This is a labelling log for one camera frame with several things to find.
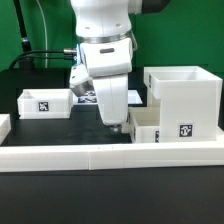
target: white box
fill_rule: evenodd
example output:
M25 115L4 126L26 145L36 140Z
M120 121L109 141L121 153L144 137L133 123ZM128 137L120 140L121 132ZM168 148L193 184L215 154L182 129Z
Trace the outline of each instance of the white box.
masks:
M17 99L20 119L69 118L70 89L25 89Z
M9 114L0 114L0 145L11 130Z
M129 108L129 132L132 143L159 142L159 107Z
M216 140L222 79L197 66L147 67L144 83L160 100L160 142Z

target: black object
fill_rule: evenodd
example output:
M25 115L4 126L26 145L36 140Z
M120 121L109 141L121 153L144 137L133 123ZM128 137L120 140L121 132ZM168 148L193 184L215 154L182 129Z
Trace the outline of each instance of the black object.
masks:
M26 51L26 52L23 52L22 54L20 54L17 58L15 58L15 60L13 60L13 62L9 66L9 69L13 69L15 64L18 61L20 63L21 69L26 69L26 70L32 69L32 68L34 68L32 64L26 65L26 63L27 64L29 63L27 60L32 60L32 61L34 60L34 58L32 58L30 55L31 54L42 54L42 53L58 53L58 54L61 53L61 54L63 54L64 51L63 50L34 50L34 51L30 50L30 51Z
M20 28L20 34L21 34L21 40L22 40L21 44L22 44L23 52L31 51L32 48L31 48L29 38L27 37L20 1L14 0L14 5L15 5L17 19L18 19L19 28ZM21 59L19 61L19 67L20 69L23 69L23 70L33 69L34 68L33 58L27 57L27 58Z
M16 65L17 62L20 63L21 65L21 61L25 61L27 59L27 56L23 56L23 57L18 57L16 58L9 66L9 69L13 69L14 66ZM46 56L29 56L28 59L49 59L49 60L70 60L70 61L74 61L74 57L72 56L68 56L68 57L46 57Z
M223 224L223 173L224 167L0 173L0 223Z
M159 13L161 12L171 0L143 0L142 13Z
M129 134L111 134L110 128L103 125L96 105L74 106L70 119L17 119L13 122L14 128L3 146L131 143Z
M14 5L16 9L16 14L19 22L20 34L22 38L22 48L23 52L31 51L31 44L27 37L26 27L23 19L22 9L19 0L14 0Z

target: green background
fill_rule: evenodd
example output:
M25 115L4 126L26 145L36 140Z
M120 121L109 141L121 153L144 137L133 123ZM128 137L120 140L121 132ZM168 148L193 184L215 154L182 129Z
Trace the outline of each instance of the green background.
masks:
M46 15L49 49L74 47L75 17L67 0L40 0ZM35 0L21 0L33 49L44 49L44 28ZM12 0L0 1L0 70L22 52ZM133 66L199 65L224 77L224 1L171 0L159 14L131 15L139 49ZM37 62L43 67L44 61ZM69 61L50 67L69 68Z

